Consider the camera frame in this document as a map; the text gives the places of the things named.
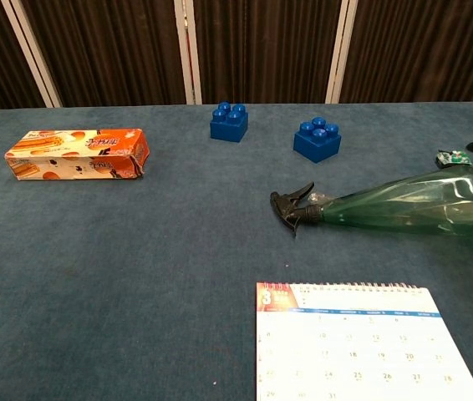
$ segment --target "orange box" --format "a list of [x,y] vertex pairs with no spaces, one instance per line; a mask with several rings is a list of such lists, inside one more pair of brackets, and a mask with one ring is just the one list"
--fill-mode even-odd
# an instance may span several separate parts
[[29,131],[5,155],[18,180],[137,178],[150,148],[141,129]]

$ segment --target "calendar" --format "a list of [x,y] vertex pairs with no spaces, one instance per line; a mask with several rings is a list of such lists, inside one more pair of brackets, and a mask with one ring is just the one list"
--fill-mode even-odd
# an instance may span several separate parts
[[430,292],[257,284],[257,401],[473,401]]

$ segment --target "number 3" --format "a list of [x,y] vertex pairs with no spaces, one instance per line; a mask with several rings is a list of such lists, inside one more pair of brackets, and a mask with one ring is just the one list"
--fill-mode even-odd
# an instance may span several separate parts
[[262,293],[262,305],[270,305],[272,303],[272,294],[268,290]]

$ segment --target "blue felt surface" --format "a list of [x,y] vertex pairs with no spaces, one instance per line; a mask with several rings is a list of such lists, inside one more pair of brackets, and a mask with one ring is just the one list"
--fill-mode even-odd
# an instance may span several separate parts
[[[473,140],[473,104],[247,109],[240,144],[209,138],[212,105],[0,111],[0,400],[253,400],[257,281],[428,287],[473,374],[472,239],[294,239],[269,204],[434,170]],[[292,150],[316,115],[343,136],[317,165]],[[150,143],[141,180],[19,182],[3,160],[30,129],[124,126]]]

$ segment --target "blue block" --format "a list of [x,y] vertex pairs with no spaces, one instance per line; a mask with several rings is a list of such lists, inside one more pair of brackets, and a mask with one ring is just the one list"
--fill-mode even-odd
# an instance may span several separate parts
[[317,117],[310,123],[300,124],[300,130],[294,134],[294,150],[318,163],[338,153],[340,140],[338,126]]
[[247,112],[244,104],[235,104],[233,110],[227,102],[218,104],[212,112],[211,138],[240,142],[247,131]]

